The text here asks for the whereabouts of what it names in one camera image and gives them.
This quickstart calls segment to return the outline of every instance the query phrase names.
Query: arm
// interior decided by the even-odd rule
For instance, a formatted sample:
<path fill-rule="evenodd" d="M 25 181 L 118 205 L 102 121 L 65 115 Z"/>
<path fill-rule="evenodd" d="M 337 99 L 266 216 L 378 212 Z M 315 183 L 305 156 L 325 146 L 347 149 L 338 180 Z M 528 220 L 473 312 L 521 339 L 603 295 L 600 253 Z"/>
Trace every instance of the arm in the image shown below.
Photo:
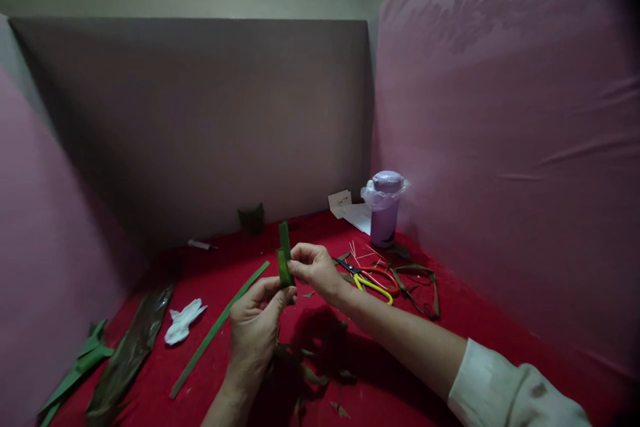
<path fill-rule="evenodd" d="M 278 277 L 263 278 L 231 308 L 231 359 L 201 427 L 242 427 L 273 356 L 278 323 L 296 289 L 280 290 Z M 269 301 L 264 310 L 261 302 Z"/>
<path fill-rule="evenodd" d="M 311 284 L 445 401 L 465 356 L 467 341 L 442 327 L 388 306 L 338 275 L 327 249 L 298 244 L 291 273 Z"/>
<path fill-rule="evenodd" d="M 512 365 L 473 340 L 388 306 L 338 275 L 322 246 L 298 244 L 291 273 L 412 371 L 469 427 L 589 427 L 582 408 L 564 397 L 535 367 Z"/>

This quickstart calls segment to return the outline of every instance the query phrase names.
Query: red tablecloth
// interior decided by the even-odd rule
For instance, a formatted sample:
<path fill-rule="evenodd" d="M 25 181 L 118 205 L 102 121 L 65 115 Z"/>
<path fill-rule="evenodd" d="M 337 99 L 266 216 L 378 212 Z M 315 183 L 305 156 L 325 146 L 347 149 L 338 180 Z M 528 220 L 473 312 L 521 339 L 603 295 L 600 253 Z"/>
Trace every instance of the red tablecloth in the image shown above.
<path fill-rule="evenodd" d="M 364 252 L 363 248 L 369 241 L 366 235 L 345 220 L 335 219 L 329 212 L 294 219 L 289 225 L 292 246 L 297 242 L 323 244 L 333 256 L 348 252 L 351 240 L 355 241 L 359 252 Z M 397 236 L 397 241 L 407 245 L 415 263 L 436 272 L 441 305 L 441 320 L 438 322 L 443 327 L 497 350 L 516 365 L 533 364 L 560 392 L 580 403 L 594 425 L 610 421 L 616 403 L 608 392 L 574 369 L 539 338 L 480 298 L 416 244 L 402 235 Z M 107 345 L 115 348 L 133 319 L 141 298 L 153 285 L 162 284 L 167 279 L 167 271 L 180 263 L 182 266 L 169 307 L 182 310 L 195 298 L 201 298 L 203 304 L 209 306 L 191 325 L 189 337 L 173 348 L 164 343 L 164 335 L 171 324 L 167 312 L 155 348 L 127 395 L 130 405 L 121 425 L 198 426 L 212 403 L 229 359 L 228 323 L 213 339 L 175 400 L 169 399 L 169 391 L 218 315 L 249 276 L 265 260 L 269 260 L 271 265 L 264 276 L 277 275 L 277 225 L 267 226 L 265 232 L 257 237 L 233 234 L 216 239 L 214 244 L 219 249 L 212 252 L 195 248 L 165 252 L 154 263 L 137 291 L 108 323 L 105 331 Z M 407 285 L 413 285 L 411 276 L 403 276 L 403 279 L 407 280 Z M 299 285 L 297 305 L 287 308 L 282 317 L 281 342 L 315 349 L 314 345 L 324 333 L 345 318 L 319 295 L 311 298 L 302 296 L 311 290 L 309 286 Z M 414 296 L 419 302 L 431 303 L 433 287 L 419 286 Z M 416 313 L 406 299 L 400 298 L 394 305 Z M 258 394 L 249 424 L 297 425 L 293 419 L 293 407 L 298 395 L 304 394 L 310 399 L 303 422 L 307 427 L 330 423 L 352 427 L 459 425 L 440 399 L 352 322 L 349 322 L 345 343 L 333 348 L 330 359 L 330 362 L 339 362 L 352 371 L 358 377 L 357 383 L 341 387 L 340 393 L 336 382 L 330 383 L 326 391 L 318 391 L 308 387 L 292 372 L 279 370 Z M 103 369 L 104 365 L 58 411 L 54 426 L 85 424 L 84 412 Z M 337 401 L 339 394 L 350 420 L 338 417 L 329 404 Z"/>

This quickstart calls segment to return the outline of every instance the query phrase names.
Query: scissors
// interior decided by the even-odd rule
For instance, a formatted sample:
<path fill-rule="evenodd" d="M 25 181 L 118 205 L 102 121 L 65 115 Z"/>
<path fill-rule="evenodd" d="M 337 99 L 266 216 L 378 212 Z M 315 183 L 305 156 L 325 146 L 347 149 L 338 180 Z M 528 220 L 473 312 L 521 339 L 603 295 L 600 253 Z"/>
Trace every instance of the scissors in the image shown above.
<path fill-rule="evenodd" d="M 364 268 L 356 268 L 350 266 L 344 260 L 340 260 L 337 258 L 333 258 L 338 264 L 342 265 L 347 271 L 353 274 L 353 279 L 355 280 L 355 285 L 363 290 L 362 285 L 364 284 L 369 288 L 374 289 L 376 292 L 379 292 L 388 300 L 388 305 L 393 305 L 393 297 L 395 297 L 399 292 L 400 288 L 398 287 L 398 283 L 395 281 L 395 278 L 390 276 L 384 270 L 377 269 L 375 267 L 364 267 Z M 391 283 L 390 287 L 385 287 L 380 282 L 378 282 L 372 274 L 379 274 L 385 276 L 389 282 Z"/>

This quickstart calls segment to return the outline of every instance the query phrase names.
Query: toothpick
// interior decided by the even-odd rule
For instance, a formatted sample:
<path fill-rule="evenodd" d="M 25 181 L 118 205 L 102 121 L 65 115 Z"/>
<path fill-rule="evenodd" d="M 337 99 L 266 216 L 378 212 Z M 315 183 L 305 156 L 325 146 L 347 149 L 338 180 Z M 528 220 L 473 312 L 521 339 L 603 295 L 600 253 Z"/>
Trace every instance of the toothpick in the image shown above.
<path fill-rule="evenodd" d="M 372 249 L 372 248 L 371 248 L 371 247 L 369 247 L 369 246 L 367 246 L 367 248 L 368 248 L 369 250 L 371 250 L 374 254 L 376 254 L 378 257 L 380 257 L 380 259 L 381 259 L 381 260 L 385 260 L 385 261 L 386 261 L 386 259 L 385 259 L 382 255 L 378 254 L 374 249 Z"/>

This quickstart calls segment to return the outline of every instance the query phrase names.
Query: white cloth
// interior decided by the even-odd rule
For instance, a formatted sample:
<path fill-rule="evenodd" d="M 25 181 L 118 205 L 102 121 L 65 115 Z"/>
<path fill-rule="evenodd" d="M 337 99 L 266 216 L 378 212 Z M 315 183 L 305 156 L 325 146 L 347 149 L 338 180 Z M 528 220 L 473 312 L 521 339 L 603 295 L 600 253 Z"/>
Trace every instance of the white cloth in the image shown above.
<path fill-rule="evenodd" d="M 529 364 L 469 339 L 447 405 L 467 427 L 588 427 L 585 411 Z"/>
<path fill-rule="evenodd" d="M 169 310 L 173 325 L 169 327 L 165 334 L 165 342 L 169 345 L 177 344 L 189 335 L 189 324 L 193 322 L 198 315 L 205 311 L 207 306 L 201 307 L 202 300 L 196 299 L 186 306 L 182 312 Z"/>

